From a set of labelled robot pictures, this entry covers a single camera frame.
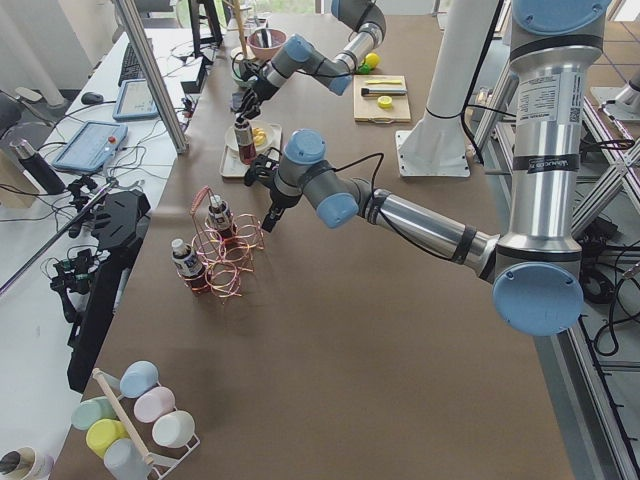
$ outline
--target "green cup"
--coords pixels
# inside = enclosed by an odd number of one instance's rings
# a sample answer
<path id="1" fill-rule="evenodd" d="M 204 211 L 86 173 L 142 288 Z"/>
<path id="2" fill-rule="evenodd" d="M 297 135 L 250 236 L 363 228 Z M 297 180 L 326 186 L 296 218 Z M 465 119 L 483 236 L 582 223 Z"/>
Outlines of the green cup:
<path id="1" fill-rule="evenodd" d="M 107 397 L 96 397 L 85 400 L 76 407 L 71 415 L 71 424 L 78 430 L 89 430 L 91 425 L 105 418 L 115 420 L 116 412 Z"/>

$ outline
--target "white cup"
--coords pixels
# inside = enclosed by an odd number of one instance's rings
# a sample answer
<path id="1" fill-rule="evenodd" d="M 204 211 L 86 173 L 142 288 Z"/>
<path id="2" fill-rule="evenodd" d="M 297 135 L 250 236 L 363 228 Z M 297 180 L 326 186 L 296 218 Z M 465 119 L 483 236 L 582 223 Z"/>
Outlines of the white cup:
<path id="1" fill-rule="evenodd" d="M 189 412 L 176 410 L 160 417 L 153 425 L 153 441 L 162 447 L 184 447 L 193 437 L 196 423 Z"/>
<path id="2" fill-rule="evenodd" d="M 16 451 L 20 454 L 21 461 L 25 462 L 28 467 L 18 468 L 2 478 L 7 480 L 38 480 L 51 473 L 53 458 L 50 455 L 36 452 L 31 447 L 22 447 Z"/>
<path id="3" fill-rule="evenodd" d="M 155 422 L 176 406 L 176 397 L 167 387 L 155 387 L 136 400 L 133 414 L 142 423 Z"/>

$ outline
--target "computer mouse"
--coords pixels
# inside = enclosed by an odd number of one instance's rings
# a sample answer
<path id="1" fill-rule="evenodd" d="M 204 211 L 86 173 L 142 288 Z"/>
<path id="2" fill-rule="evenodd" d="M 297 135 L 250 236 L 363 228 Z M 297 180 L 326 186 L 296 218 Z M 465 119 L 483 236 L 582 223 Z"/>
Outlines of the computer mouse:
<path id="1" fill-rule="evenodd" d="M 84 95 L 82 95 L 82 98 L 80 98 L 80 101 L 82 102 L 83 105 L 97 105 L 99 103 L 104 102 L 104 97 L 99 93 L 87 92 Z"/>

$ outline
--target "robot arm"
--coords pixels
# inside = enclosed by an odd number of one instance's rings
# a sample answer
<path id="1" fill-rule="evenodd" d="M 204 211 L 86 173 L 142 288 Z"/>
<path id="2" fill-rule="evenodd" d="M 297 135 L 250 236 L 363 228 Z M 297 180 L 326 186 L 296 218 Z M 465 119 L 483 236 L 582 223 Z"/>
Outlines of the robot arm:
<path id="1" fill-rule="evenodd" d="M 330 60 L 303 37 L 293 35 L 255 72 L 253 84 L 243 97 L 239 111 L 242 117 L 258 116 L 262 102 L 273 97 L 298 70 L 313 76 L 333 93 L 344 93 L 364 57 L 382 43 L 386 23 L 380 9 L 370 0 L 333 0 L 331 13 L 357 32 L 353 40 Z"/>
<path id="2" fill-rule="evenodd" d="M 340 180 L 324 160 L 322 137 L 310 130 L 294 133 L 267 182 L 273 204 L 265 228 L 304 195 L 329 227 L 359 214 L 431 254 L 473 268 L 493 283 L 496 310 L 512 327 L 531 335 L 569 328 L 583 305 L 571 213 L 585 77 L 602 53 L 608 4 L 514 1 L 511 69 L 520 87 L 505 235 L 486 235 L 384 190 L 371 192 L 362 180 Z"/>

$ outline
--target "black thermos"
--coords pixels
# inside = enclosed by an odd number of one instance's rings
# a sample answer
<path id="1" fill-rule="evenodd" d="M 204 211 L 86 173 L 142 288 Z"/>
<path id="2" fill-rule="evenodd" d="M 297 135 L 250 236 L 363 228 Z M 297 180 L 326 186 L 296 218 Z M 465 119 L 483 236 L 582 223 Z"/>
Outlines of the black thermos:
<path id="1" fill-rule="evenodd" d="M 12 140 L 9 146 L 18 157 L 18 161 L 49 195 L 58 195 L 66 188 L 60 177 L 24 138 Z"/>

